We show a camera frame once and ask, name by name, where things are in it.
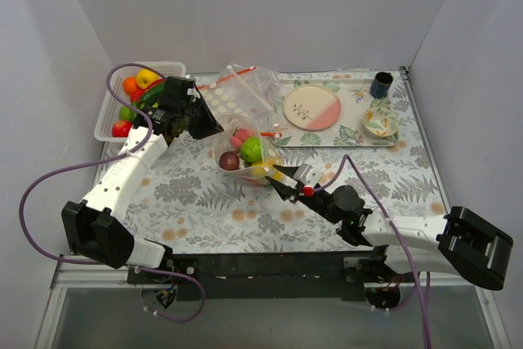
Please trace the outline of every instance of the gray wall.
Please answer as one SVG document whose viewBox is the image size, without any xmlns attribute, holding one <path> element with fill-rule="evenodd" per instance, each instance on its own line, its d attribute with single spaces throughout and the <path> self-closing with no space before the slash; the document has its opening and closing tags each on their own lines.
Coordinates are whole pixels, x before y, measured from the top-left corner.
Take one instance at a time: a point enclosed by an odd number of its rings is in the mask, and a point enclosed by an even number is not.
<svg viewBox="0 0 523 349">
<path fill-rule="evenodd" d="M 444 0 L 79 0 L 114 63 L 279 70 L 410 65 Z"/>
<path fill-rule="evenodd" d="M 523 347 L 523 0 L 445 0 L 413 66 L 413 86 L 452 204 L 513 236 L 496 294 L 512 347 Z"/>
<path fill-rule="evenodd" d="M 29 246 L 17 209 L 38 176 L 100 152 L 92 130 L 110 68 L 78 0 L 0 0 L 0 347 L 33 347 L 56 264 Z M 29 197 L 30 230 L 50 252 L 67 252 L 60 211 L 93 171 L 46 181 Z"/>
</svg>

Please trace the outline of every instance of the red button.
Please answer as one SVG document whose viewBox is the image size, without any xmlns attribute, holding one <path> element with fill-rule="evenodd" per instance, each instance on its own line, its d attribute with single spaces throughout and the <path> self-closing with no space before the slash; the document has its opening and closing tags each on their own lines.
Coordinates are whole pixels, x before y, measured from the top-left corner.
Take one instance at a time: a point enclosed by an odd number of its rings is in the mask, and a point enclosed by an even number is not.
<svg viewBox="0 0 523 349">
<path fill-rule="evenodd" d="M 305 187 L 303 187 L 303 194 L 305 196 L 312 196 L 312 195 L 314 195 L 314 187 L 313 186 L 305 186 Z"/>
</svg>

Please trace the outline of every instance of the robotic arm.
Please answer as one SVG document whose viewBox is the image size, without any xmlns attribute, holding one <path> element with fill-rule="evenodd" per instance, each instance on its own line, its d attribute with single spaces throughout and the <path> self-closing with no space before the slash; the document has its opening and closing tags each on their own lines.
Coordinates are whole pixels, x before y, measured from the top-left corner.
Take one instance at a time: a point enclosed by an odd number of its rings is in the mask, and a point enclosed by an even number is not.
<svg viewBox="0 0 523 349">
<path fill-rule="evenodd" d="M 275 168 L 297 182 L 292 188 L 266 178 L 283 200 L 305 204 L 327 221 L 338 224 L 337 234 L 347 243 L 374 247 L 369 258 L 346 272 L 348 280 L 381 282 L 384 277 L 410 272 L 388 220 L 381 212 L 365 208 L 353 187 L 340 186 L 332 194 L 325 190 L 315 192 L 313 185 L 321 173 L 311 165 Z M 469 209 L 453 207 L 450 214 L 434 217 L 394 217 L 394 223 L 420 271 L 461 275 L 490 290 L 503 288 L 513 240 Z"/>
<path fill-rule="evenodd" d="M 158 108 L 153 104 L 146 103 L 142 108 L 154 128 L 147 143 L 136 153 L 113 163 L 79 204 L 69 201 L 62 209 L 71 251 L 113 268 L 131 265 L 165 270 L 172 250 L 131 235 L 120 220 L 125 218 L 136 188 L 175 137 L 185 130 L 194 139 L 223 131 L 190 79 L 167 77 Z M 128 153 L 145 138 L 147 131 L 145 120 L 137 116 L 120 154 Z"/>
</svg>

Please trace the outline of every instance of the yellow apple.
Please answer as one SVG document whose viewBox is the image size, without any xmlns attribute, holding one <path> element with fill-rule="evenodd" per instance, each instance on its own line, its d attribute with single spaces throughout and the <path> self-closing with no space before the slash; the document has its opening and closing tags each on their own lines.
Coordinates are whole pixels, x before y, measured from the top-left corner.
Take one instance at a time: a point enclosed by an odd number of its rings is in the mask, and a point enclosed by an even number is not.
<svg viewBox="0 0 523 349">
<path fill-rule="evenodd" d="M 146 89 L 152 82 L 154 82 L 158 78 L 159 76 L 153 73 L 152 71 L 149 71 L 147 69 L 141 69 L 138 75 L 136 76 L 136 85 L 138 85 L 140 89 Z"/>
</svg>

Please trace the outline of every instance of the cup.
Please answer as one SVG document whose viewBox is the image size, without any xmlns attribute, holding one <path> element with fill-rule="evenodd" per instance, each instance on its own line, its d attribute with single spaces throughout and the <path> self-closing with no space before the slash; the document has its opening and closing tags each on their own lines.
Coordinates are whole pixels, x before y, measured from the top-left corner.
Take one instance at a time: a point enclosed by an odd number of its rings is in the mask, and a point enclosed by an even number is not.
<svg viewBox="0 0 523 349">
<path fill-rule="evenodd" d="M 370 94 L 374 98 L 383 98 L 389 92 L 394 78 L 389 73 L 377 73 L 370 85 Z"/>
</svg>

